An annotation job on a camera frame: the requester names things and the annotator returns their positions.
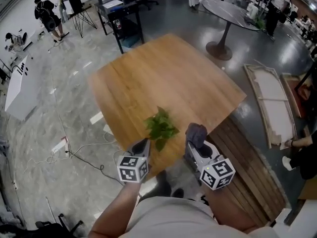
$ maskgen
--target gray floor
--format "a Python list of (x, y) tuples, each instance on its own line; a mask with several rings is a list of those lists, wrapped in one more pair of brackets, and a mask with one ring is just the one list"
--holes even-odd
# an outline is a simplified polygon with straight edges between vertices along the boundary
[[(205, 45), (222, 36), (225, 22), (204, 12), (193, 13), (188, 8), (188, 0), (158, 0), (160, 5), (153, 6), (151, 11), (141, 11), (141, 21), (146, 40), (157, 38), (165, 33), (175, 33), (203, 52), (219, 67), (225, 67), (226, 73), (248, 95), (246, 100), (233, 113), (233, 116), (244, 127), (249, 140), (262, 152), (280, 180), (290, 202), (295, 202), (303, 186), (298, 171), (287, 172), (281, 165), (281, 157), (287, 151), (280, 152), (277, 147), (268, 149), (264, 126), (250, 83), (243, 71), (244, 63), (256, 63), (258, 60), (277, 73), (289, 72), (300, 74), (310, 67), (312, 61), (303, 43), (288, 29), (279, 26), (276, 30), (276, 41), (273, 43), (263, 33), (250, 32), (232, 26), (227, 45), (233, 51), (233, 58), (227, 62), (210, 57)], [(95, 30), (84, 26), (84, 38), (75, 31), (72, 22), (65, 27), (70, 31), (64, 43), (54, 48), (50, 36), (46, 35), (32, 45), (29, 52), (34, 56), (36, 69), (41, 75), (39, 104), (30, 113), (26, 121), (19, 122), (3, 111), (5, 99), (0, 98), (1, 132), (8, 136), (10, 149), (8, 157), (11, 163), (11, 174), (16, 180), (23, 217), (29, 229), (35, 227), (35, 221), (52, 220), (45, 197), (47, 196), (55, 216), (59, 213), (74, 224), (83, 220), (85, 225), (80, 229), (82, 235), (95, 221), (119, 192), (121, 185), (104, 177), (100, 171), (72, 158), (58, 160), (56, 163), (39, 163), (52, 154), (52, 148), (65, 136), (58, 113), (64, 123), (72, 150), (89, 143), (104, 143), (102, 119), (95, 124), (90, 118), (100, 110), (90, 91), (87, 79), (89, 75), (104, 64), (120, 56), (118, 46), (112, 34), (107, 37), (98, 21)], [(51, 73), (56, 88), (55, 94)], [(296, 121), (298, 131), (303, 123)], [(106, 134), (108, 141), (114, 138)], [(112, 155), (120, 147), (117, 143), (110, 145), (93, 145), (81, 150), (81, 157), (99, 167), (105, 166), (105, 174), (116, 176)], [(21, 215), (13, 186), (10, 184), (7, 166), (1, 168), (1, 175), (6, 188), (10, 206), (14, 213)], [(182, 162), (168, 172), (173, 189), (192, 185), (193, 178)], [(195, 198), (198, 188), (186, 190), (185, 196)]]

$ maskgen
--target white shoe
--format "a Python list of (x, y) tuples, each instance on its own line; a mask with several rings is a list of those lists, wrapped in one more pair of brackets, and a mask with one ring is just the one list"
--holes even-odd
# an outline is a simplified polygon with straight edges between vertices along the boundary
[(282, 158), (282, 163), (283, 163), (283, 166), (288, 170), (288, 171), (292, 171), (293, 168), (291, 167), (291, 164), (289, 163), (291, 161), (290, 158), (287, 158), (286, 156), (284, 156)]

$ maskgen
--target backpack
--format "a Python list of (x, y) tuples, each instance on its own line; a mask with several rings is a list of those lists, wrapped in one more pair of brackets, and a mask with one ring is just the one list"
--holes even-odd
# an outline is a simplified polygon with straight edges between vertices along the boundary
[(48, 9), (43, 8), (44, 2), (41, 3), (40, 7), (36, 6), (35, 10), (39, 13), (39, 18), (41, 22), (44, 24), (45, 28), (48, 31), (52, 31), (56, 28), (56, 24), (54, 19), (50, 15), (50, 11)]

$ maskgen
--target wooden platform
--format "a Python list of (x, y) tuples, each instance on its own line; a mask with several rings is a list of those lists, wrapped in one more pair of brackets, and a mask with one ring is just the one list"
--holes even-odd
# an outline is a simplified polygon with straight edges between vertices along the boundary
[(285, 200), (268, 168), (238, 126), (226, 118), (207, 140), (229, 158), (236, 169), (232, 183), (225, 188), (228, 196), (259, 226), (275, 220), (285, 207)]

